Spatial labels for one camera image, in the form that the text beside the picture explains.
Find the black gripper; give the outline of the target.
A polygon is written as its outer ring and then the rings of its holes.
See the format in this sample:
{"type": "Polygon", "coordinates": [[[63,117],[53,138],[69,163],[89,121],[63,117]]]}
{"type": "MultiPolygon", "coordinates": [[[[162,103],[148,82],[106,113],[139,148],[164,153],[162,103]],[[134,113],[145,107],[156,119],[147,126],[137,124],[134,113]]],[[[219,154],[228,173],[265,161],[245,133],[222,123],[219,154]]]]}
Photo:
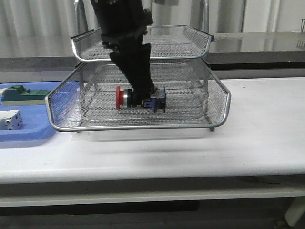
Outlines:
{"type": "Polygon", "coordinates": [[[147,26],[153,24],[152,13],[140,0],[92,0],[91,5],[101,29],[103,46],[114,51],[135,51],[112,52],[110,59],[133,88],[129,104],[140,105],[155,92],[150,71],[151,44],[142,45],[147,26]]]}

